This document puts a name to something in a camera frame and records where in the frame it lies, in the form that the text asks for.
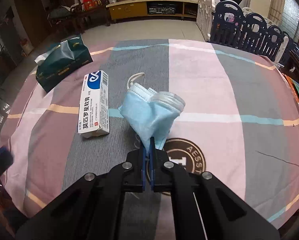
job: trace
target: surgical mask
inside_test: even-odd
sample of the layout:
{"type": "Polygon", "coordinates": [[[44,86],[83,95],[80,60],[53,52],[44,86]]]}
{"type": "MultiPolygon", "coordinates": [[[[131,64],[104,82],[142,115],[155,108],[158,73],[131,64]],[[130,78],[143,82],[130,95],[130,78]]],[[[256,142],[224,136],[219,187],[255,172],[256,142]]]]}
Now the surgical mask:
{"type": "Polygon", "coordinates": [[[156,92],[138,83],[133,84],[135,79],[144,74],[137,73],[128,79],[128,91],[119,111],[139,135],[148,153],[152,136],[156,149],[163,148],[173,121],[183,111],[185,102],[176,94],[156,92]]]}

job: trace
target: blue logo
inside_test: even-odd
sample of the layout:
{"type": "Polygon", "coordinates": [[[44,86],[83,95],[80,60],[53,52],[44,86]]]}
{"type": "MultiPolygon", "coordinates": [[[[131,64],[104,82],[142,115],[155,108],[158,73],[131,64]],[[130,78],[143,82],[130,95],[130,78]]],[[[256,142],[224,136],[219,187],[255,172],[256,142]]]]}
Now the blue logo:
{"type": "Polygon", "coordinates": [[[99,89],[101,86],[101,71],[96,71],[88,75],[88,87],[99,89]]]}

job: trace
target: wooden cabinet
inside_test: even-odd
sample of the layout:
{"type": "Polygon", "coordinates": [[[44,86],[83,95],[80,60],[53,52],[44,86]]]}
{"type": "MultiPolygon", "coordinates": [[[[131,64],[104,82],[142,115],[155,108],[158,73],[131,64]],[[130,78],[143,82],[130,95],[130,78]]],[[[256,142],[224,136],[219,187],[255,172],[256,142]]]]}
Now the wooden cabinet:
{"type": "Polygon", "coordinates": [[[112,20],[147,16],[146,2],[115,5],[111,6],[109,9],[112,20]]]}

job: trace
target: tv cabinet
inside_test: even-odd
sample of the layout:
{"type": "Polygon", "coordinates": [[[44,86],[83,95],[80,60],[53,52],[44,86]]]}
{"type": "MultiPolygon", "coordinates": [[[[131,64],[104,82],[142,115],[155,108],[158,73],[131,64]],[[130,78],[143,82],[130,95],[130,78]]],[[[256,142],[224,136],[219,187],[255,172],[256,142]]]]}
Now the tv cabinet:
{"type": "Polygon", "coordinates": [[[198,1],[196,0],[126,0],[122,2],[110,3],[106,7],[110,10],[111,18],[114,22],[119,19],[132,18],[132,17],[145,17],[145,16],[174,16],[184,19],[195,18],[195,15],[184,13],[187,6],[196,8],[198,1]],[[165,2],[176,2],[179,10],[176,14],[149,14],[148,13],[148,2],[153,1],[165,1],[165,2]]]}

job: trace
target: bag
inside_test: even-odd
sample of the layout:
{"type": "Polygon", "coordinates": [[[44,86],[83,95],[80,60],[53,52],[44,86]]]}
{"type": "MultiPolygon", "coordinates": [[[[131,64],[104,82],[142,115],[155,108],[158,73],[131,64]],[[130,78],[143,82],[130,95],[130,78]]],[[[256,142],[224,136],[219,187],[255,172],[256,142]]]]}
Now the bag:
{"type": "Polygon", "coordinates": [[[72,15],[70,10],[67,10],[65,7],[60,6],[53,11],[50,12],[49,17],[51,19],[60,19],[60,18],[66,18],[68,16],[72,15]]]}
{"type": "Polygon", "coordinates": [[[81,35],[53,44],[48,52],[39,55],[36,80],[48,93],[59,82],[81,66],[93,62],[81,35]]]}

